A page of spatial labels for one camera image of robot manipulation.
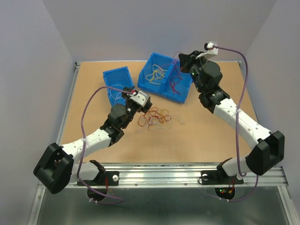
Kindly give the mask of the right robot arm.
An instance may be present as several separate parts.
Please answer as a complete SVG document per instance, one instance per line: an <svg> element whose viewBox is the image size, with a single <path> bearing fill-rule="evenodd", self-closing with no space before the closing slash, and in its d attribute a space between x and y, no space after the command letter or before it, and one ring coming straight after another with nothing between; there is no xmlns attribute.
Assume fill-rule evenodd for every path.
<svg viewBox="0 0 300 225"><path fill-rule="evenodd" d="M249 172L261 176L284 159L285 136L282 132L272 132L253 120L219 86L223 77L220 67L209 60L215 54L214 50L180 53L180 70L190 74L203 107L235 129L236 138L242 137L252 149L245 157L237 155L220 163L216 179L226 183L237 174Z"/></svg>

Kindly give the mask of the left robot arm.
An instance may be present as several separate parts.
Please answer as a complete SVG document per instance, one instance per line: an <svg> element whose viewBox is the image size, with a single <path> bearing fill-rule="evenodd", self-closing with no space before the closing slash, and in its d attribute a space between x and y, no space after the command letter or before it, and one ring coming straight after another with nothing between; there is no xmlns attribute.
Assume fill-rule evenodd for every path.
<svg viewBox="0 0 300 225"><path fill-rule="evenodd" d="M104 167L93 160L83 163L84 155L117 143L134 115L152 107L150 96L142 91L126 95L125 99L125 104L111 108L104 124L90 135L63 145L52 143L46 148L33 174L52 194L78 180L89 180L95 185L104 181Z"/></svg>

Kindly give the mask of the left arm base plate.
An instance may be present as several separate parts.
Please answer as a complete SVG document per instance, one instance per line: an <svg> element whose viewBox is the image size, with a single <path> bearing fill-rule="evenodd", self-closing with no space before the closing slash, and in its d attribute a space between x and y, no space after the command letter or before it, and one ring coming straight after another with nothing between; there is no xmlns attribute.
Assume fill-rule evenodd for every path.
<svg viewBox="0 0 300 225"><path fill-rule="evenodd" d="M119 178L119 171L106 171L101 172L94 180L85 180L84 182L89 186L118 186Z"/></svg>

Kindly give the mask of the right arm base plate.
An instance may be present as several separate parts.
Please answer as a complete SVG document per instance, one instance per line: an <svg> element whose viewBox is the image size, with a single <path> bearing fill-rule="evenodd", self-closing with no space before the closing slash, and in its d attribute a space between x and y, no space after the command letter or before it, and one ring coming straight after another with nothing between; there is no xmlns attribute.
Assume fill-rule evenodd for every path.
<svg viewBox="0 0 300 225"><path fill-rule="evenodd" d="M239 180L237 176L227 176L225 172L218 170L204 170L201 171L198 183L202 185L240 185L244 183L244 180Z"/></svg>

